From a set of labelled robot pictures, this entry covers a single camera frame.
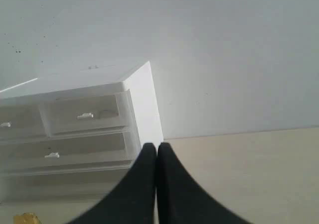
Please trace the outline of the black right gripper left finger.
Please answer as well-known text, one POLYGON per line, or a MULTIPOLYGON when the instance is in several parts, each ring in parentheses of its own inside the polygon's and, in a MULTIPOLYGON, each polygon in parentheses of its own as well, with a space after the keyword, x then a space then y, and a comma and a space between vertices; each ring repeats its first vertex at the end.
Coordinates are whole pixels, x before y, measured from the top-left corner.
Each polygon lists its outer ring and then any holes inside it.
POLYGON ((153 224, 157 151, 152 143, 143 145, 130 170, 92 208, 71 224, 153 224))

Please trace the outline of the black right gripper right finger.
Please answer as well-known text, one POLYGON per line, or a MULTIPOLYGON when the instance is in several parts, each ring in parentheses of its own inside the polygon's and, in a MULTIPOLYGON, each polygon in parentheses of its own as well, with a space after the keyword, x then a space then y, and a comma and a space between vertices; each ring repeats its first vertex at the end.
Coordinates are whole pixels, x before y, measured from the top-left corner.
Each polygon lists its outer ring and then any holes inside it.
POLYGON ((157 207, 160 224, 247 224, 212 198, 187 172, 169 143, 158 147, 157 207))

